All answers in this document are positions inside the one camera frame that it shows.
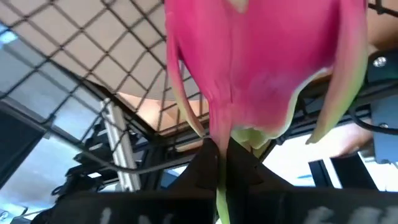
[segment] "bolt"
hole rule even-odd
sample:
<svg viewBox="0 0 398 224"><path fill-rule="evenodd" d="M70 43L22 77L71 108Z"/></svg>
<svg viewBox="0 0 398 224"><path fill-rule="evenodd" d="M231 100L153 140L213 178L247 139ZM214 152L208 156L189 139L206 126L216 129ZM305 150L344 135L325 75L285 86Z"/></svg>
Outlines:
<svg viewBox="0 0 398 224"><path fill-rule="evenodd" d="M379 124L379 127L380 127L380 128L388 128L388 124L386 124L386 123L381 123L381 124Z"/></svg>
<svg viewBox="0 0 398 224"><path fill-rule="evenodd" d="M373 61L373 65L377 68L384 67L387 63L387 59L385 57L378 57Z"/></svg>

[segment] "wire mesh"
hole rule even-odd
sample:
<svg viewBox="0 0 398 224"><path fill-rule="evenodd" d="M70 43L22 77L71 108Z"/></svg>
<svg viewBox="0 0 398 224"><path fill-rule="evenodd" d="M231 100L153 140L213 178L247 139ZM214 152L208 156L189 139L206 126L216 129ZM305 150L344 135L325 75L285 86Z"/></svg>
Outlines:
<svg viewBox="0 0 398 224"><path fill-rule="evenodd" d="M369 7L398 16L381 0ZM0 45L2 110L82 145L96 124L116 126L100 107L105 97L92 91L102 86L130 115L124 134L151 141L187 126L165 72L162 1L0 0L0 23L8 40ZM207 120L206 99L184 71L191 106Z"/></svg>

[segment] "black wire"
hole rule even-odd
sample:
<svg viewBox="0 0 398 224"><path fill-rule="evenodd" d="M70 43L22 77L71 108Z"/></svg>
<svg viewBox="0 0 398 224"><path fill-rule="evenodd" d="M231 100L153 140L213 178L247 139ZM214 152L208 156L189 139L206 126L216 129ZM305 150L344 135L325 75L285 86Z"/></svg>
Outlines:
<svg viewBox="0 0 398 224"><path fill-rule="evenodd" d="M99 157L97 157L96 155L92 154L90 151L83 150L80 148L79 148L79 150L86 157L88 157L92 161L95 161L95 162L101 164L102 166L108 167L109 169L114 170L116 172L120 171L120 172L129 173L129 174L146 174L146 173L161 170L161 169L173 168L173 167L176 167L179 165L186 164L186 163L190 162L195 157L195 155L192 154L192 155L185 156L185 157L182 157L179 159L175 159L173 161L163 162L163 163L157 164L152 167L140 167L140 168L136 168L136 169L131 169L131 168L121 167L121 166L117 166L117 165L111 164L109 162L106 162L106 161L100 159Z"/></svg>
<svg viewBox="0 0 398 224"><path fill-rule="evenodd" d="M375 100L380 100L381 98L385 98L391 95L398 95L398 85L396 84L397 79L385 79L385 80L378 80L376 82L372 82L366 86L364 86L361 90L362 94L359 94L355 102L353 103L352 107L348 109L348 113L351 116L351 119L356 123L359 127L367 129L372 132L383 133L383 134L391 134L391 135L398 135L398 129L396 128L382 128L379 126L371 125L368 123L363 122L359 119L356 115L356 109L359 106L368 104ZM372 91L367 94L363 94L371 90L372 88L379 88L383 85L389 85L385 89L378 89L377 91Z"/></svg>
<svg viewBox="0 0 398 224"><path fill-rule="evenodd" d="M178 159L175 159L172 161L166 161L166 162L154 165L152 167L140 167L140 168L136 168L136 169L121 167L121 166L117 166L117 165L111 164L109 162L106 162L106 161L100 159L99 157L94 155L92 152L87 150L87 148L85 148L84 145L82 145L80 141L76 141L76 139L72 139L71 136L66 136L66 135L58 132L56 129L53 129L51 127L51 125L49 125L49 124L42 124L42 123L38 122L37 120L33 119L28 114L25 114L22 111L20 111L19 109L13 107L12 105L9 105L6 101L0 101L0 111L4 111L4 112L10 114L11 116L14 116L17 119L20 119L22 122L27 123L34 128L41 129L45 132L49 131L51 134L53 134L54 136L58 137L59 139L65 141L66 143L73 144L76 149L78 149L81 153L83 153L86 157L88 157L92 161L95 161L95 162L101 164L102 166L108 167L109 169L114 170L116 172L120 171L120 172L129 173L129 174L146 174L146 173L161 170L161 169L169 169L169 168L173 168L173 167L180 166L183 164L187 164L193 159L193 157L195 157L195 155L192 154L192 155L184 156L182 158L178 158Z"/></svg>

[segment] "silver pole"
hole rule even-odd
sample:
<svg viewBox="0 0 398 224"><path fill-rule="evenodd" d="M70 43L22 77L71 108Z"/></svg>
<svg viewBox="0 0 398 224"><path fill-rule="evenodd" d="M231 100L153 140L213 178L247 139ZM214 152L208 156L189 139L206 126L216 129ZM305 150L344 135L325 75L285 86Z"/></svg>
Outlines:
<svg viewBox="0 0 398 224"><path fill-rule="evenodd" d="M105 99L101 102L101 107L109 102L109 99ZM120 130L126 129L124 123L123 112L118 106L115 106L113 102L109 102L106 109L103 112L103 116L107 117L110 122L114 123L117 127L113 126L110 122L105 122L105 128L108 134L109 145L113 151L114 163L118 166L135 169L137 164L134 160L134 154L132 153L132 147L129 139L129 135L123 135ZM121 184L122 191L136 191L141 188L141 181L137 174L128 174L125 172L118 172L119 181Z"/></svg>

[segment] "pink dragon fruit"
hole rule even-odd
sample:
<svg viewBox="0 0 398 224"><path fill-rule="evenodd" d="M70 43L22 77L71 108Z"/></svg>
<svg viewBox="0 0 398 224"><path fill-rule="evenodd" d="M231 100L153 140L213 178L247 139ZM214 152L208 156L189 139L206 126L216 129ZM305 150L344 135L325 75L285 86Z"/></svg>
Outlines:
<svg viewBox="0 0 398 224"><path fill-rule="evenodd" d="M365 0L166 0L167 71L180 111L202 136L183 88L182 60L208 100L210 136L225 158L232 130L255 148L283 134L299 92L333 68L308 143L319 141L362 84L366 8ZM225 206L218 203L229 223Z"/></svg>

